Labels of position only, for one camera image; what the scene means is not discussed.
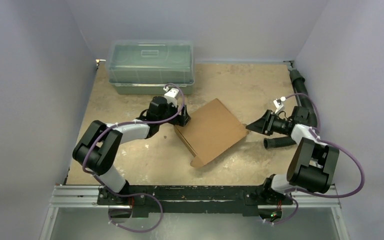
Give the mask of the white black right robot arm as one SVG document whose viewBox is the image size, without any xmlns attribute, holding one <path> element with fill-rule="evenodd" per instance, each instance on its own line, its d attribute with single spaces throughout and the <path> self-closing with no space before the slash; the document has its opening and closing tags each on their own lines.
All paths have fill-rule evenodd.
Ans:
<svg viewBox="0 0 384 240">
<path fill-rule="evenodd" d="M 308 125 L 309 115 L 302 106 L 295 106 L 287 119 L 267 110 L 246 126 L 249 131 L 266 136 L 286 135 L 297 144 L 287 172 L 272 174 L 256 190 L 256 196 L 268 204 L 284 200 L 287 190 L 324 194 L 332 184 L 340 151 L 314 136 L 314 128 Z"/>
</svg>

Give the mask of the brown cardboard box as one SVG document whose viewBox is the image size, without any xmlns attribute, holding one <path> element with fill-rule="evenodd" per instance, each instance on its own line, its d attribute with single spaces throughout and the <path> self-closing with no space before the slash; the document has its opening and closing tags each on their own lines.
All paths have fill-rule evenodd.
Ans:
<svg viewBox="0 0 384 240">
<path fill-rule="evenodd" d="M 193 155 L 190 166 L 201 168 L 245 138 L 249 131 L 215 98 L 189 114 L 185 126 L 174 126 L 174 131 Z"/>
</svg>

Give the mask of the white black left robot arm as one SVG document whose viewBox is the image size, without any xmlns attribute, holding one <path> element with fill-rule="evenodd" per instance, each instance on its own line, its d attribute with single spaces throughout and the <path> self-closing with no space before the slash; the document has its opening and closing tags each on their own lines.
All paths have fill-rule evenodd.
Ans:
<svg viewBox="0 0 384 240">
<path fill-rule="evenodd" d="M 190 119 L 186 104 L 178 105 L 167 97 L 155 96 L 148 108 L 132 121 L 107 124 L 94 120 L 73 149 L 72 158 L 84 172 L 108 188 L 112 201 L 122 205 L 129 199 L 130 184 L 114 165 L 119 146 L 149 139 L 166 123 L 184 127 Z"/>
</svg>

